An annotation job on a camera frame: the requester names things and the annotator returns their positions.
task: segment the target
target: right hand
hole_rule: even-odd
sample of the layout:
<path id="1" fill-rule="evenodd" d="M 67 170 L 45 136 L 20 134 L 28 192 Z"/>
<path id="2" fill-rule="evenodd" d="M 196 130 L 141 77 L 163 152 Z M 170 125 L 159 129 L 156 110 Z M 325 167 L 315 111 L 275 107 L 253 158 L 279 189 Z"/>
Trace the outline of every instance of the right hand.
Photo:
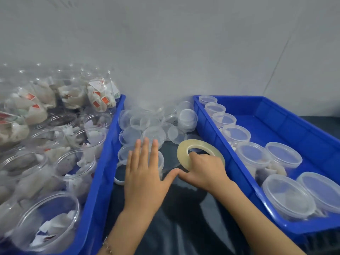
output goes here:
<path id="1" fill-rule="evenodd" d="M 197 187 L 215 194 L 220 188 L 232 183 L 228 178 L 222 160 L 208 154 L 198 155 L 195 152 L 189 154 L 191 159 L 190 172 L 179 172 L 179 177 Z"/>

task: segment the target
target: gray wall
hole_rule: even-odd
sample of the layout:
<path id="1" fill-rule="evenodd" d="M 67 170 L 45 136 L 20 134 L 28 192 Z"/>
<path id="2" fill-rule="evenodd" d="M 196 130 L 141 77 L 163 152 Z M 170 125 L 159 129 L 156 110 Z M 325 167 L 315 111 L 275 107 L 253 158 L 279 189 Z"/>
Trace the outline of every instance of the gray wall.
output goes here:
<path id="1" fill-rule="evenodd" d="M 113 65 L 128 102 L 267 95 L 334 114 L 338 0 L 0 0 L 0 59 Z"/>

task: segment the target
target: blue crate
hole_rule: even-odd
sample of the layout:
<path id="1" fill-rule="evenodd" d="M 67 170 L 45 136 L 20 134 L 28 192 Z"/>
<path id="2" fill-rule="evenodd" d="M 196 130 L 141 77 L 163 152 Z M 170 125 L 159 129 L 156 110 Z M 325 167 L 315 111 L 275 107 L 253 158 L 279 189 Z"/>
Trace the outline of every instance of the blue crate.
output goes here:
<path id="1" fill-rule="evenodd" d="M 102 235 L 118 163 L 117 153 L 121 147 L 118 140 L 121 131 L 118 117 L 124 108 L 125 98 L 125 95 L 121 95 L 113 116 L 74 241 L 60 255 L 96 254 L 102 245 Z"/>
<path id="2" fill-rule="evenodd" d="M 215 96 L 217 102 L 234 115 L 236 124 L 251 133 L 250 141 L 265 146 L 275 141 L 298 151 L 303 162 L 288 173 L 296 179 L 301 173 L 310 171 L 324 175 L 340 184 L 340 141 L 314 125 L 299 118 L 265 97 Z M 197 131 L 204 141 L 215 146 L 224 156 L 226 172 L 237 183 L 243 193 L 272 222 L 295 242 L 303 242 L 304 236 L 340 227 L 340 214 L 329 213 L 326 218 L 290 222 L 283 219 L 274 209 L 266 195 L 250 175 L 244 164 L 232 150 L 203 105 L 194 96 L 194 109 L 198 115 Z"/>

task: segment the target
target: hand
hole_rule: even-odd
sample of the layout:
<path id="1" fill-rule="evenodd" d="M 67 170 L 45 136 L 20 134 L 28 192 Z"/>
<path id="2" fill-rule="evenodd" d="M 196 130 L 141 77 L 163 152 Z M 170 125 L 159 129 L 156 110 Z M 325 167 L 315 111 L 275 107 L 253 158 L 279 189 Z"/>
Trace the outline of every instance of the hand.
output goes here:
<path id="1" fill-rule="evenodd" d="M 179 177 L 185 182 L 202 188 L 213 195 L 220 188 L 232 182 L 228 178 L 219 157 L 208 154 L 198 155 L 196 152 L 191 152 L 189 157 L 192 164 L 190 172 L 179 172 Z"/>
<path id="2" fill-rule="evenodd" d="M 152 142 L 149 165 L 149 139 L 144 139 L 142 151 L 140 146 L 141 140 L 138 139 L 134 151 L 129 152 L 124 184 L 124 210 L 152 219 L 180 169 L 171 170 L 161 181 L 158 172 L 158 141 Z"/>

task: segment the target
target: bracelet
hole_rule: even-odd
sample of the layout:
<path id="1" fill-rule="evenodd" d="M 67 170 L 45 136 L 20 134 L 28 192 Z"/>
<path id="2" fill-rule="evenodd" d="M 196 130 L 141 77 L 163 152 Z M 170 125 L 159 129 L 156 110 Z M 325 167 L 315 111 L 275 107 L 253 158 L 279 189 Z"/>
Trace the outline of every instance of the bracelet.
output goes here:
<path id="1" fill-rule="evenodd" d="M 112 250 L 111 250 L 111 247 L 108 245 L 106 239 L 108 238 L 108 236 L 106 236 L 104 242 L 103 242 L 103 246 L 105 247 L 105 252 L 107 254 L 111 254 L 112 255 Z"/>

